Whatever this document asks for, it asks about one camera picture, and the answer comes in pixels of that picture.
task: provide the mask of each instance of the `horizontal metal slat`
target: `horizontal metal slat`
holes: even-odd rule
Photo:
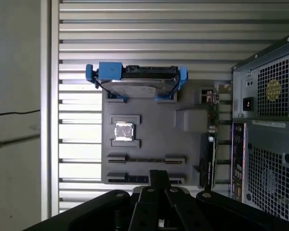
[[[90,139],[101,143],[102,125],[99,124],[59,124],[60,139]]]
[[[176,60],[175,62],[169,62],[169,61],[159,61],[159,62],[144,62],[141,61],[121,61],[123,63],[123,66],[127,65],[142,65],[142,66],[181,66],[185,65],[187,67],[187,70],[189,72],[195,72],[195,71],[205,71],[205,72],[231,72],[231,67],[235,65],[235,63],[232,64],[206,64],[206,63],[190,63],[190,61],[185,62],[182,60]],[[93,65],[94,70],[99,68],[99,61],[98,60],[83,60],[83,64],[59,64],[59,70],[61,73],[59,73],[59,79],[73,79],[74,75],[80,74],[83,77],[85,77],[85,70],[86,70],[86,64],[90,63]]]
[[[59,93],[59,100],[86,100],[94,103],[102,102],[102,94],[98,93]]]
[[[180,11],[194,11],[194,12],[202,12],[202,11],[278,11],[283,9],[284,11],[289,11],[289,4],[265,4],[265,3],[253,3],[250,2],[224,2],[224,3],[178,3],[178,2],[112,2],[109,3],[70,3],[70,4],[60,4],[61,12],[68,11],[80,11],[80,12],[99,12],[99,11],[118,11],[118,12],[129,12],[129,11],[167,11],[167,12],[180,12]]]
[[[98,52],[195,52],[195,51],[213,51],[213,52],[258,52],[265,48],[267,44],[186,44],[186,43],[63,43],[59,45],[59,50],[68,51],[98,51]]]
[[[289,32],[289,24],[227,24],[227,23],[63,23],[61,32]]]
[[[238,52],[238,53],[222,53],[222,52],[158,52],[158,53],[59,53],[59,59],[62,60],[75,60],[75,59],[84,59],[84,60],[109,60],[109,58],[114,60],[122,60],[122,59],[137,59],[137,60],[230,60],[237,61],[250,57],[253,55],[252,52]]]
[[[101,159],[101,144],[59,144],[59,158]]]
[[[80,111],[80,112],[97,112],[102,110],[102,104],[82,103],[79,101],[62,101],[59,104],[59,111]]]
[[[63,201],[60,201],[59,202],[59,208],[60,208],[60,210],[66,211],[66,210],[68,210],[70,208],[74,208],[76,206],[79,206],[79,205],[81,205],[84,202],[85,201],[83,201],[83,202],[63,202]]]
[[[248,11],[107,11],[60,13],[61,20],[289,20],[289,11],[263,10]]]
[[[102,113],[59,113],[59,119],[96,120],[102,121]]]
[[[59,91],[101,91],[96,89],[95,85],[85,80],[85,84],[59,84]]]
[[[101,179],[101,164],[59,164],[60,178]]]
[[[85,81],[85,75],[84,73],[61,73],[59,75],[59,78],[60,79],[66,79],[66,80],[84,80]],[[225,81],[228,81],[228,80],[232,80],[232,76],[231,76],[231,72],[228,72],[228,73],[214,73],[214,72],[191,72],[189,71],[188,73],[188,78],[189,79],[206,79],[206,80],[225,80]],[[95,99],[95,100],[87,100],[86,102],[88,104],[90,103],[97,103],[97,104],[101,104],[101,100],[102,98],[99,98],[98,96],[92,96],[92,99]]]
[[[108,192],[108,190],[78,190],[78,191],[71,191],[71,190],[60,190],[59,197],[63,198],[64,201],[69,201],[73,199],[82,199],[82,200],[90,200],[96,198],[98,196],[103,195],[104,193]]]
[[[60,40],[277,40],[285,31],[264,32],[61,32]]]

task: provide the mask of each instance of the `screw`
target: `screw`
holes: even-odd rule
[[[178,192],[178,189],[177,188],[171,188],[170,192],[173,192],[173,193]]]
[[[202,196],[205,197],[205,198],[210,198],[210,197],[211,197],[211,194],[210,194],[210,193],[207,193],[207,192],[204,192],[204,193],[202,194]]]

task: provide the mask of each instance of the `computer tower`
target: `computer tower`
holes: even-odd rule
[[[232,198],[289,221],[289,36],[232,70]]]

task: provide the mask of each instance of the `ventilation grille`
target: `ventilation grille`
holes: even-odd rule
[[[289,168],[282,165],[282,156],[253,148],[249,161],[249,191],[252,202],[261,210],[288,220]]]
[[[260,69],[257,103],[259,116],[288,116],[289,59]]]

